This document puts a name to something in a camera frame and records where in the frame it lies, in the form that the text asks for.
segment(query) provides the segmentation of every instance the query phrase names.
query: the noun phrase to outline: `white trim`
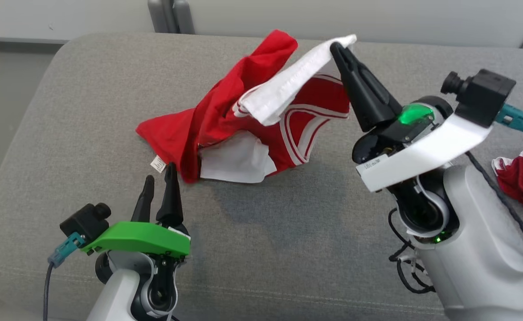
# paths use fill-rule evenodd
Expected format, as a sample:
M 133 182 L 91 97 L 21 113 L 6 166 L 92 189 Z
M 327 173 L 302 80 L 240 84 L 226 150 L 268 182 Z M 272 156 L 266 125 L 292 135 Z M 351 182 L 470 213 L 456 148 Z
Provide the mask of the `white trim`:
M 311 145 L 309 146 L 309 151 L 307 152 L 307 157 L 306 157 L 307 161 L 309 161 L 309 158 L 311 156 L 311 152 L 313 151 L 313 148 L 315 146 L 315 142 L 317 140 L 317 134 L 318 134 L 318 132 L 315 132 L 315 138 L 313 138 L 313 142 L 311 142 Z
M 321 107 L 317 107 L 317 106 L 314 106 L 312 104 L 290 104 L 290 108 L 291 109 L 300 109 L 300 108 L 303 108 L 303 109 L 308 109 L 310 111 L 314 111 L 314 112 L 318 112 L 319 114 L 323 114 L 323 115 L 318 115 L 318 114 L 313 114 L 312 112 L 310 111 L 306 111 L 306 110 L 300 110 L 302 112 L 307 112 L 308 114 L 312 114 L 312 115 L 316 115 L 316 116 L 320 116 L 320 117 L 331 117 L 331 118 L 347 118 L 349 117 L 349 112 L 338 112 L 338 111 L 333 111 L 333 110 L 330 110 L 330 109 L 326 109 L 326 108 L 321 108 Z
M 237 118 L 244 118 L 244 117 L 249 116 L 249 114 L 242 112 L 240 110 L 240 106 L 238 105 L 237 101 L 233 104 L 232 111 L 233 111 L 233 115 L 236 116 Z
M 513 160 L 505 157 L 498 157 L 491 161 L 491 168 L 495 173 L 495 176 L 498 176 L 497 170 L 506 170 L 507 166 L 510 166 L 513 163 Z
M 342 85 L 343 84 L 343 82 L 340 81 L 339 79 L 337 79 L 336 77 L 333 77 L 333 76 L 327 75 L 327 74 L 315 74 L 312 78 L 323 79 L 323 80 L 326 80 L 326 81 L 330 81 L 332 83 L 336 83 L 338 85 Z
M 325 117 L 319 117 L 316 116 L 315 118 L 311 119 L 305 128 L 303 128 L 303 132 L 301 133 L 301 136 L 299 138 L 298 142 L 298 151 L 302 154 L 303 158 L 307 161 L 309 160 L 309 154 L 307 153 L 307 148 L 311 148 L 309 145 L 311 142 L 311 138 L 313 137 L 313 134 L 315 131 L 321 126 L 324 122 L 327 122 L 329 118 Z
M 294 139 L 294 134 L 293 132 L 291 131 L 291 126 L 290 126 L 290 120 L 291 120 L 291 116 L 293 114 L 295 114 L 296 111 L 292 111 L 290 112 L 289 114 L 286 114 L 286 131 L 287 131 L 287 136 L 288 136 L 288 142 L 291 141 L 291 149 L 293 150 L 294 152 L 294 156 L 297 160 L 299 160 L 302 164 L 306 163 L 307 160 L 305 159 L 304 155 L 302 155 L 300 152 L 299 152 L 299 149 L 297 147 L 297 145 L 295 144 L 295 139 Z
M 291 161 L 297 166 L 303 164 L 299 161 L 298 157 L 295 155 L 293 149 L 291 148 L 290 141 L 288 140 L 288 132 L 286 130 L 286 120 L 285 118 L 281 118 L 279 120 L 279 129 L 280 132 L 282 132 L 282 138 L 283 138 L 283 144 L 286 146 L 287 152 L 290 155 Z

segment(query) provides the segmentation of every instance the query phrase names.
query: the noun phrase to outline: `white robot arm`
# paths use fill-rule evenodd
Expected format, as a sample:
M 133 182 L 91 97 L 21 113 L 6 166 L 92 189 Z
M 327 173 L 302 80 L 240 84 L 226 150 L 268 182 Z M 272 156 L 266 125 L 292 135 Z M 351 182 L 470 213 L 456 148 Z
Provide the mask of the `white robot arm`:
M 441 91 L 457 94 L 455 112 L 438 97 L 402 108 L 348 49 L 333 44 L 331 53 L 368 132 L 353 148 L 356 169 L 370 191 L 394 196 L 408 229 L 395 256 L 407 247 L 414 255 L 391 257 L 406 287 L 435 291 L 452 321 L 523 321 L 523 239 L 514 221 L 522 232 L 523 222 L 469 153 L 494 121 L 523 132 L 523 112 L 504 104 L 515 82 L 487 70 L 465 81 L 451 73 Z M 451 165 L 464 153 L 478 169 Z M 410 287 L 405 260 L 421 260 L 433 288 Z
M 178 303 L 176 271 L 190 254 L 190 236 L 184 218 L 176 166 L 166 167 L 162 205 L 157 223 L 150 223 L 154 178 L 147 176 L 131 221 L 109 226 L 107 205 L 87 204 L 60 224 L 69 238 L 48 258 L 44 291 L 47 321 L 49 277 L 74 250 L 99 252 L 95 271 L 105 284 L 88 321 L 178 321 L 172 315 Z

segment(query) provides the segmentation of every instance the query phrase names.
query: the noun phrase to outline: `white wall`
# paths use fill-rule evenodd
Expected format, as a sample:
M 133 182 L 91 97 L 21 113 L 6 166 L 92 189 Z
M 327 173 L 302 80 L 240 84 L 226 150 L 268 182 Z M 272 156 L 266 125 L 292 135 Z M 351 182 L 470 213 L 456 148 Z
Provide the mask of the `white wall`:
M 197 33 L 519 47 L 523 0 L 188 0 Z
M 518 47 L 523 0 L 188 0 L 196 32 Z M 153 31 L 147 0 L 0 0 L 0 40 L 65 42 Z
M 58 49 L 60 45 L 0 43 L 0 164 Z

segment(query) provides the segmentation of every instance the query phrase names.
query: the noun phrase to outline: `gray fabric surface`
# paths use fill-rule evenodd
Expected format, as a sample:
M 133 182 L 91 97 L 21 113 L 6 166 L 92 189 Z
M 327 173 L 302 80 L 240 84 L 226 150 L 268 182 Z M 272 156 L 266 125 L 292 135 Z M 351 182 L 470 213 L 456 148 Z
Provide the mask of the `gray fabric surface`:
M 39 312 L 46 257 L 62 242 L 58 224 L 87 202 L 105 202 L 111 223 L 129 219 L 145 176 L 164 181 L 135 134 L 148 118 L 194 107 L 261 39 L 104 34 L 57 53 L 0 169 L 0 298 Z M 296 57 L 315 41 L 300 41 Z M 509 102 L 523 108 L 523 50 L 358 43 L 358 57 L 395 97 L 439 92 L 449 71 L 480 68 L 518 81 Z M 191 320 L 438 321 L 435 294 L 409 293 L 387 257 L 400 247 L 386 193 L 368 193 L 351 148 L 355 118 L 321 130 L 310 163 L 258 185 L 182 185 L 192 257 L 177 277 L 177 315 Z M 516 156 L 523 134 L 494 129 L 474 151 L 486 167 Z M 523 208 L 516 206 L 523 217 Z M 52 277 L 50 315 L 85 319 L 102 285 L 96 256 L 73 254 Z

